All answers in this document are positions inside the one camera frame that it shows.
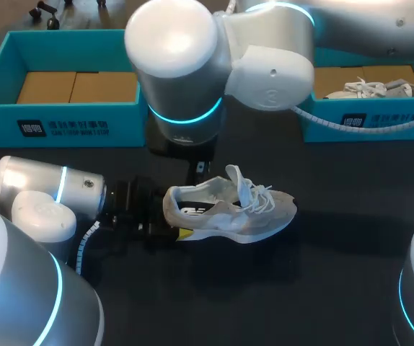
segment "cable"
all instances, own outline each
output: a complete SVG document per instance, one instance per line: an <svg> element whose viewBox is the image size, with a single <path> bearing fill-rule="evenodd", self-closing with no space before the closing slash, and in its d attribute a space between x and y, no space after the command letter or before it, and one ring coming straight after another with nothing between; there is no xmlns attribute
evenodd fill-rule
<svg viewBox="0 0 414 346"><path fill-rule="evenodd" d="M233 14L236 8L236 0L229 0L228 7L226 8L226 14Z"/></svg>
<svg viewBox="0 0 414 346"><path fill-rule="evenodd" d="M89 240L89 238L93 235L93 233L100 228L100 222L95 221L92 227L86 232L86 234L82 237L80 241L79 249L77 250L77 259L76 259L76 273L81 275L82 273L82 256L84 254L85 244Z"/></svg>
<svg viewBox="0 0 414 346"><path fill-rule="evenodd" d="M410 121L409 123L387 126L385 128L356 128L353 126L338 125L336 123L323 120L320 117L315 117L314 115L311 115L298 107L292 107L291 110L293 110L296 114L300 115L301 117L304 117L305 119L312 121L313 123L343 132L363 133L367 135L384 135L386 133L394 133L402 130L407 130L409 128L414 128L414 120Z"/></svg>

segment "blue led ring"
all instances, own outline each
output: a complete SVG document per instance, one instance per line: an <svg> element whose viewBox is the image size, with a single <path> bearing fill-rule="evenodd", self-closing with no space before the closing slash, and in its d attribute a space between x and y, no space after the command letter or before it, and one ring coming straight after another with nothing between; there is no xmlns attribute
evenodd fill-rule
<svg viewBox="0 0 414 346"><path fill-rule="evenodd" d="M61 180L60 180L60 186L58 187L58 193L56 194L55 202L60 203L61 202L61 196L63 196L63 190L64 190L64 182L66 180L66 171L68 167L64 166L61 171Z"/></svg>
<svg viewBox="0 0 414 346"><path fill-rule="evenodd" d="M294 5L294 4L290 4L288 2L282 2L282 1L277 1L277 2L263 2L261 4L258 5L254 5L252 7L250 7L249 9L246 10L246 12L250 12L250 11L255 11L257 9L267 9L267 8L271 8L274 6L280 6L280 7L288 7L289 9L296 9L297 11L303 13L305 16L307 16L309 18L309 20L311 20L311 23L314 26L314 19L312 17L311 14L309 14L309 12L304 9L303 7Z"/></svg>
<svg viewBox="0 0 414 346"><path fill-rule="evenodd" d="M400 282L398 284L398 291L400 293L400 303L401 303L401 309L402 312L406 318L406 320L408 321L410 327L412 328L412 330L414 331L414 325L412 324L412 322L409 319L408 313L406 312L406 309L404 309L404 304L402 303L402 297L401 297L401 279L402 279L402 270L401 270L401 274L400 274Z"/></svg>
<svg viewBox="0 0 414 346"><path fill-rule="evenodd" d="M55 262L56 273L58 275L58 288L56 291L55 305L53 305L53 310L51 311L50 318L48 319L47 324L45 325L45 328L43 329L42 333L38 337L37 341L34 342L33 346L40 346L43 340L45 340L45 338L47 337L48 332L53 326L56 315L58 314L58 310L60 309L61 296L63 295L63 276L61 275L60 265L58 264L58 261L56 260L55 256L53 256L52 254L50 255L53 258L53 261Z"/></svg>
<svg viewBox="0 0 414 346"><path fill-rule="evenodd" d="M173 119L163 117L158 112L153 110L153 108L150 105L148 105L148 106L149 106L149 109L151 109L151 111L159 119L162 119L163 121L167 121L168 123L172 123L172 124L184 125L184 124L195 123L197 121L201 121L202 119L205 119L206 117L208 117L210 114L212 114L219 107L220 103L221 103L221 97L219 98L219 100L216 102L216 104L208 112L202 114L200 117L195 117L194 119L189 119L189 120L173 120Z"/></svg>

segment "shoelace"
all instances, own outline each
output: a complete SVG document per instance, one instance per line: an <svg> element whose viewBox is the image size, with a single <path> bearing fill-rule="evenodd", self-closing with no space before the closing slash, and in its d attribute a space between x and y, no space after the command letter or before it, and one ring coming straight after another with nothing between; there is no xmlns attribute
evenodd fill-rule
<svg viewBox="0 0 414 346"><path fill-rule="evenodd" d="M251 213L261 214L269 213L275 208L276 205L274 203L273 196L269 191L269 189L272 187L271 185L264 187L263 185L255 185L250 179L244 179L244 181L249 188L250 204L247 207L241 209L241 211L248 210Z"/></svg>
<svg viewBox="0 0 414 346"><path fill-rule="evenodd" d="M387 88L384 84L378 82L366 83L362 78L358 77L359 81L354 83L346 83L345 92L355 92L358 98L366 99L373 96L385 97L387 95Z"/></svg>

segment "black table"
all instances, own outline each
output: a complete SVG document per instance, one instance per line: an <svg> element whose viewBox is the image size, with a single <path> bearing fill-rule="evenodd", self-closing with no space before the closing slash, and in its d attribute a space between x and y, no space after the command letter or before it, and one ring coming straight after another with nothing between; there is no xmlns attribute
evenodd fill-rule
<svg viewBox="0 0 414 346"><path fill-rule="evenodd" d="M178 242L103 264L105 346L393 346L389 308L414 232L414 142L304 144L296 116L227 100L211 176L238 164L296 197L299 214L251 245ZM145 148L1 149L3 155L180 185L188 164Z"/></svg>

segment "blue box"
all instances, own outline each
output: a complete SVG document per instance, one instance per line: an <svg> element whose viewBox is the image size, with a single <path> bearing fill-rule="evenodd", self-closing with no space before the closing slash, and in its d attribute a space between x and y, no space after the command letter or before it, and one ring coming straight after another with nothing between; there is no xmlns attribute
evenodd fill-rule
<svg viewBox="0 0 414 346"><path fill-rule="evenodd" d="M0 147L143 146L148 110L139 84L135 102L17 105L29 71L132 71L123 35L9 32L0 47Z"/></svg>
<svg viewBox="0 0 414 346"><path fill-rule="evenodd" d="M316 49L316 67L411 65L414 61L373 59L329 49ZM324 120L343 124L347 118L362 119L363 127L398 125L414 120L414 98L410 99L317 99L312 94L300 106ZM414 128L385 135L345 133L300 118L305 142L414 140Z"/></svg>

